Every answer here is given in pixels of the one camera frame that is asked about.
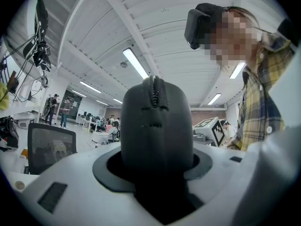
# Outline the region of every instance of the yellow plaid shirt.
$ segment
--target yellow plaid shirt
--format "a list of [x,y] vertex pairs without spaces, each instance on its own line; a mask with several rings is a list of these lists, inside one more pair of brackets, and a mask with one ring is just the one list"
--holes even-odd
[[245,89],[239,105],[238,131],[228,148],[245,151],[268,134],[283,130],[284,122],[268,91],[293,57],[290,43],[276,34],[262,34],[256,53],[257,75],[247,66],[243,70]]

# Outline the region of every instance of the ceiling light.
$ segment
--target ceiling light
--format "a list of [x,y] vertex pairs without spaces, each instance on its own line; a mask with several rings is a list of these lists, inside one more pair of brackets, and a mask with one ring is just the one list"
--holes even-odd
[[84,86],[87,86],[88,88],[90,88],[90,89],[92,89],[92,90],[95,90],[95,91],[98,92],[98,93],[101,93],[99,90],[93,88],[92,86],[87,85],[87,84],[84,83],[83,81],[81,81],[80,83],[81,83],[82,85],[84,85]]
[[244,62],[241,62],[238,65],[236,65],[234,71],[230,75],[230,79],[235,79],[238,76],[239,72],[243,69],[244,66],[245,66]]
[[130,48],[127,48],[126,50],[123,51],[123,54],[129,62],[132,64],[132,66],[138,71],[138,73],[141,75],[143,79],[147,78],[148,75],[143,69],[142,65],[140,64],[139,60],[137,59],[136,55],[132,52]]
[[216,94],[213,99],[208,103],[208,105],[212,105],[217,99],[218,97],[220,97],[222,94],[218,93]]
[[99,101],[99,100],[96,100],[97,102],[99,102],[99,103],[102,103],[102,104],[104,104],[104,105],[108,105],[108,104],[106,104],[106,103],[104,103],[104,102],[101,102],[101,101]]
[[76,93],[76,94],[79,94],[80,96],[83,96],[83,97],[86,97],[85,95],[83,95],[83,94],[81,94],[81,93],[79,93],[79,92],[77,92],[77,91],[75,91],[75,90],[72,90],[74,93]]
[[119,103],[121,103],[121,104],[122,104],[122,102],[121,102],[121,101],[119,101],[119,100],[117,100],[117,99],[113,99],[113,100],[115,100],[115,101],[117,101],[117,102],[119,102]]

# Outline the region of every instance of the mesh chair back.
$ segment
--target mesh chair back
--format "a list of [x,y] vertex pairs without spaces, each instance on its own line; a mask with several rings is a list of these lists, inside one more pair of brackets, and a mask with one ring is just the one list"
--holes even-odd
[[30,123],[27,147],[29,172],[39,175],[62,158],[76,153],[76,134],[63,128]]

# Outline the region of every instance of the white ceiling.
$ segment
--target white ceiling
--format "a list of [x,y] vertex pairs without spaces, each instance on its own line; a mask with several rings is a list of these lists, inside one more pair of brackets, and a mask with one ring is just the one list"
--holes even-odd
[[[69,88],[111,107],[113,98],[142,82],[122,51],[131,47],[149,74],[180,87],[191,107],[206,105],[216,93],[216,105],[239,95],[241,74],[229,78],[234,66],[220,70],[203,50],[189,48],[184,30],[188,11],[198,3],[249,9],[262,29],[275,31],[285,17],[270,0],[44,0],[48,10],[47,42],[51,62],[70,80]],[[101,94],[79,82],[102,91]]]

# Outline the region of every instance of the person standing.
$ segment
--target person standing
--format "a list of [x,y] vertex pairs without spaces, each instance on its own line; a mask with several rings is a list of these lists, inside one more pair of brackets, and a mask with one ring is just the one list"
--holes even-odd
[[55,94],[55,96],[51,99],[50,98],[50,105],[49,105],[49,111],[45,117],[45,124],[47,124],[47,119],[49,117],[49,125],[51,125],[51,122],[52,122],[52,117],[53,117],[53,113],[54,113],[54,110],[55,108],[57,107],[57,101],[56,99],[58,98],[59,96],[57,94]]
[[69,99],[66,99],[66,103],[64,105],[64,108],[61,108],[62,110],[62,118],[61,118],[61,126],[63,125],[64,123],[64,128],[66,129],[66,123],[67,123],[67,115],[69,115],[69,111],[71,109],[71,104],[70,104],[70,101]]
[[[199,24],[199,41],[195,47],[204,45],[221,68],[229,61],[246,64],[242,72],[244,88],[238,130],[227,144],[229,149],[246,151],[250,144],[263,141],[269,134],[285,128],[269,90],[293,57],[291,41],[277,32],[259,29],[255,16],[244,8],[202,3],[196,10],[205,13],[206,19]],[[260,41],[257,31],[261,31]]]
[[114,120],[114,115],[111,115],[110,121],[111,121],[111,125],[113,125],[113,122],[115,121],[115,120]]

